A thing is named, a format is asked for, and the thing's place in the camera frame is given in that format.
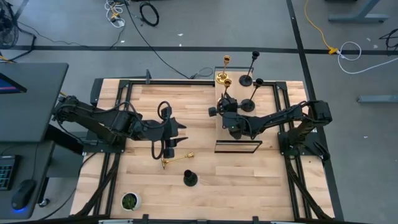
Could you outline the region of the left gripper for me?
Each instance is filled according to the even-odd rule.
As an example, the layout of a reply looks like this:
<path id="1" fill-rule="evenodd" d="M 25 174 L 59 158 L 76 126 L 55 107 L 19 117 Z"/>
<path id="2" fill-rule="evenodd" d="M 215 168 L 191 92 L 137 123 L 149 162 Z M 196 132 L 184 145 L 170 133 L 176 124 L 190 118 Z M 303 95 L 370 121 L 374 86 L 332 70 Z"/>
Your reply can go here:
<path id="1" fill-rule="evenodd" d="M 161 119 L 161 123 L 155 120 L 146 122 L 146 131 L 149 131 L 147 138 L 152 142 L 151 156 L 152 158 L 173 158 L 175 156 L 174 147 L 188 139 L 188 137 L 178 138 L 178 129 L 186 129 L 187 127 L 172 117 L 171 106 L 165 106 L 164 108 L 158 106 L 157 115 Z M 156 141 L 160 141 L 158 155 L 155 154 L 154 143 Z"/>

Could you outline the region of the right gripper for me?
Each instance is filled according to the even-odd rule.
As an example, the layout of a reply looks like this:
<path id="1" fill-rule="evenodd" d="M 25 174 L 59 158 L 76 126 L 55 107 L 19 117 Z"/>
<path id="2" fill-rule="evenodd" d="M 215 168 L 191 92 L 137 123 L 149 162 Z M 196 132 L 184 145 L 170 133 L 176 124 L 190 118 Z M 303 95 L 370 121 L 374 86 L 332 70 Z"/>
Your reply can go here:
<path id="1" fill-rule="evenodd" d="M 223 108 L 226 104 L 226 98 L 224 95 L 220 98 L 220 108 Z M 229 98 L 229 106 L 231 108 L 237 108 L 238 102 L 235 98 Z M 233 111 L 224 111 L 217 109 L 216 107 L 208 108 L 208 114 L 210 117 L 220 115 L 222 117 L 222 128 L 227 129 L 229 135 L 234 139 L 241 139 L 244 132 L 249 129 L 249 124 L 246 118 Z"/>

